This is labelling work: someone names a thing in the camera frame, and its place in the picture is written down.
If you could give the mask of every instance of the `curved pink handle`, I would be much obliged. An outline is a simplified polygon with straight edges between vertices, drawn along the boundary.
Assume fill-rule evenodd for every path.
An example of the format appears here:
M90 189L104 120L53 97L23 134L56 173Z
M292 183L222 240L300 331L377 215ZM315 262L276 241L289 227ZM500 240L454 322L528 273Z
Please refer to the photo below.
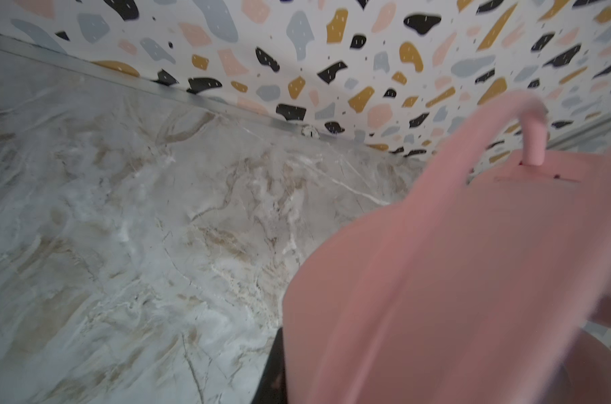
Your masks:
M354 403L382 344L414 255L440 222L488 143L515 117L523 164L540 166L547 142L545 108L529 91L510 91L478 109L413 184L350 295L319 364L307 403Z

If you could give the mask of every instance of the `marble surface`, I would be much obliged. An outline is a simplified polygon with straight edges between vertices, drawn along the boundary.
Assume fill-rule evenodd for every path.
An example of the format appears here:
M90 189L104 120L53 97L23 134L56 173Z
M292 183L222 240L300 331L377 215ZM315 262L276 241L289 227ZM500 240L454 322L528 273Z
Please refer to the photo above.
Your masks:
M421 169L0 52L0 403L248 403L299 264Z

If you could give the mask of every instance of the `pink plastic object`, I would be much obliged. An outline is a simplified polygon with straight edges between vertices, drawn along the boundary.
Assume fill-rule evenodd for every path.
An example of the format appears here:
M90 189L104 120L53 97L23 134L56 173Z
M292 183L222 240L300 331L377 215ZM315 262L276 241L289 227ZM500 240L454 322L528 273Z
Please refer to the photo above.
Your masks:
M515 117L522 153L466 186ZM540 99L496 97L404 201L351 223L306 260L283 300L290 404L541 397L611 278L611 151L546 152L546 137ZM611 309L598 316L611 325ZM573 349L579 359L600 350L585 334ZM611 359L595 361L605 369L597 376L577 363L566 361L566 373L602 377L609 393L599 402L611 404ZM583 402L578 389L588 387L572 383L563 402Z

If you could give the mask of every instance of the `gray edge strip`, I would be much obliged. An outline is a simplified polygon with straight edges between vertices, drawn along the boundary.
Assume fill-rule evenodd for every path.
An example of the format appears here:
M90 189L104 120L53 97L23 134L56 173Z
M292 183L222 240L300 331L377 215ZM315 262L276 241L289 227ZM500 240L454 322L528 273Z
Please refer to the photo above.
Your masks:
M84 61L70 55L61 54L53 50L19 41L18 39L13 39L1 34L0 51L23 56L28 59L61 67L73 72L87 74L88 76L110 81L111 83L130 87L132 89L145 91L146 93L155 94L163 98L209 109L213 112L219 112L221 114L228 114L235 117L252 120L260 124L268 125L270 127L291 133L301 134L301 127L302 125L305 125L302 123L301 125L295 125L286 121L281 121L275 117L259 115L255 112L242 109L240 107L209 100L208 98L200 96L199 94L191 94L184 90L161 85L145 78L129 76L128 74L123 74L115 70L95 65L89 61Z
M249 119L287 132L296 134L301 133L302 125L290 124L289 122L281 121L275 117L259 115L246 109L209 100L208 98L202 97L199 94L187 93L186 91L181 91L180 89L173 87L167 87L147 79L132 77L70 55L57 53L53 50L42 48L40 46L19 41L18 39L13 39L7 36L0 35L0 51L41 61L50 65L61 67L63 69L72 70L74 72L87 74L88 76L110 81L115 84L124 85L132 89L145 91L146 93L155 94L170 100L188 103L197 107L209 109L214 112L219 112L221 114L229 114L236 117ZM611 113L603 114L597 119L592 120L590 123L549 141L548 149L570 149L571 147L601 136L609 131L611 131Z

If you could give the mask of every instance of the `black object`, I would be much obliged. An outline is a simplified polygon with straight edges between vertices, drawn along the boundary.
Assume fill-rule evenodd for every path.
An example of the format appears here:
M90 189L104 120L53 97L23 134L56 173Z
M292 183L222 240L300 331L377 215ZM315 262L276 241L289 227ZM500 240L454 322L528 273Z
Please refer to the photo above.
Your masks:
M287 404L282 327L276 332L274 344L269 351L269 358L251 404Z

